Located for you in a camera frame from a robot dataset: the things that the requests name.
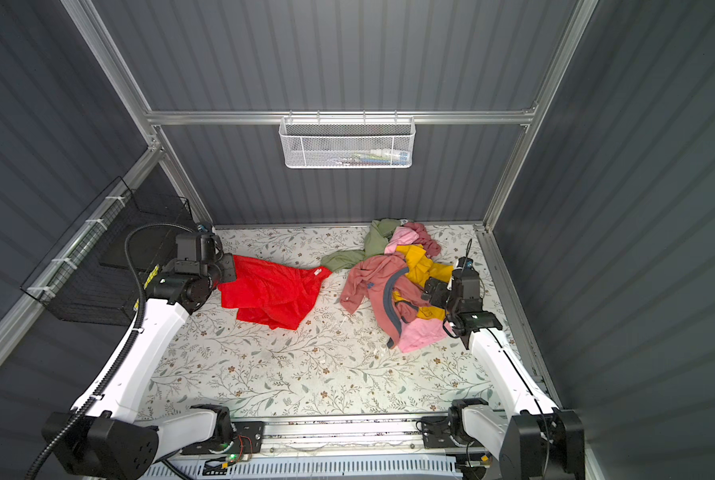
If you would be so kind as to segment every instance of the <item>mesh basket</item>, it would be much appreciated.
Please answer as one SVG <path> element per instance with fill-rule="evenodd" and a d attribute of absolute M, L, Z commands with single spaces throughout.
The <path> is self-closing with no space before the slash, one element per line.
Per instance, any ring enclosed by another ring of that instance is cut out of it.
<path fill-rule="evenodd" d="M 60 320 L 127 326 L 135 314 L 138 295 L 121 260 L 122 240 L 130 229 L 142 224 L 173 222 L 194 228 L 190 204 L 173 195 L 127 190 L 100 218 L 88 221 L 91 227 L 66 257 L 50 261 L 56 268 L 45 284 L 33 283 L 30 275 L 21 289 Z M 145 242 L 134 256 L 141 282 L 155 265 L 174 256 L 173 236 L 178 230 L 157 227 L 145 232 L 159 240 Z"/>
<path fill-rule="evenodd" d="M 408 168 L 416 125 L 412 118 L 389 123 L 280 122 L 289 168 Z"/>

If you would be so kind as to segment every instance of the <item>pile of clothes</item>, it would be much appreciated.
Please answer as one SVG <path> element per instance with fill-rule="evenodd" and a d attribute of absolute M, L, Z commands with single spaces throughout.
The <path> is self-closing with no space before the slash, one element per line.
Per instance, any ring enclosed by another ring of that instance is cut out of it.
<path fill-rule="evenodd" d="M 421 298 L 430 277 L 450 280 L 453 267 L 432 261 L 440 250 L 422 224 L 374 220 L 362 250 L 326 255 L 321 266 L 310 270 L 235 255 L 237 280 L 218 289 L 222 306 L 238 309 L 238 320 L 296 330 L 314 308 L 323 280 L 349 268 L 340 298 L 344 309 L 355 313 L 368 297 L 379 326 L 390 336 L 387 347 L 408 353 L 447 336 L 445 311 Z"/>
<path fill-rule="evenodd" d="M 422 224 L 374 220 L 363 250 L 334 252 L 321 265 L 332 272 L 351 268 L 340 298 L 344 309 L 355 313 L 367 296 L 379 326 L 390 336 L 387 347 L 408 353 L 447 336 L 445 311 L 421 298 L 430 277 L 450 280 L 453 267 L 432 261 L 440 250 Z"/>

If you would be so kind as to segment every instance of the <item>yellow shirt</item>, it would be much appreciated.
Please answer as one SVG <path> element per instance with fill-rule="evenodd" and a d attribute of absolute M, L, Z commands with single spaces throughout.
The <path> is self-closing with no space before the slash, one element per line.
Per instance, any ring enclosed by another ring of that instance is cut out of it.
<path fill-rule="evenodd" d="M 408 265 L 406 276 L 421 288 L 424 288 L 424 283 L 427 283 L 430 277 L 443 282 L 451 280 L 453 265 L 435 264 L 427 258 L 427 251 L 419 245 L 400 245 L 397 251 L 406 257 Z"/>
<path fill-rule="evenodd" d="M 406 276 L 421 288 L 424 288 L 424 283 L 427 283 L 430 277 L 446 283 L 451 280 L 453 266 L 435 264 L 431 259 L 427 258 L 427 251 L 419 245 L 400 245 L 397 251 L 406 257 L 406 264 L 408 265 Z M 393 292 L 392 298 L 395 302 L 405 300 L 398 292 Z M 446 312 L 436 306 L 422 306 L 419 309 L 417 318 L 445 320 Z"/>

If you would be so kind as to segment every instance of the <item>black motor joint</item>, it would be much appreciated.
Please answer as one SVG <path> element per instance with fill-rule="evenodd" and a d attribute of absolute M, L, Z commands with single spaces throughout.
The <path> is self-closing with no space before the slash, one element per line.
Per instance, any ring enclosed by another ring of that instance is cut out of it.
<path fill-rule="evenodd" d="M 210 232 L 176 236 L 176 258 L 147 285 L 147 298 L 179 303 L 187 312 L 198 310 L 218 283 L 235 280 L 232 255 L 225 254 L 222 242 Z"/>
<path fill-rule="evenodd" d="M 424 284 L 422 299 L 446 311 L 446 320 L 451 324 L 453 335 L 447 330 L 446 333 L 460 338 L 466 349 L 469 349 L 470 333 L 492 327 L 502 330 L 497 317 L 492 312 L 483 311 L 480 275 L 468 256 L 457 260 L 451 275 L 450 289 L 448 283 L 430 278 Z"/>

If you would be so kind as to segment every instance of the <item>black wire basket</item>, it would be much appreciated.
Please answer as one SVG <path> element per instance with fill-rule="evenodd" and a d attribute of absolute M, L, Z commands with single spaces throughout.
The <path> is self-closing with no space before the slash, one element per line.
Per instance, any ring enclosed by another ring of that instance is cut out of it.
<path fill-rule="evenodd" d="M 155 222 L 196 228 L 190 202 L 175 195 L 126 190 L 98 219 L 86 222 L 90 227 L 65 256 L 41 264 L 48 265 L 51 274 L 42 273 L 43 280 L 36 283 L 38 275 L 33 272 L 21 289 L 60 320 L 128 326 L 138 296 L 123 253 L 126 235 L 136 226 Z M 132 260 L 140 282 L 173 258 L 176 233 L 177 229 L 154 227 L 132 238 Z"/>

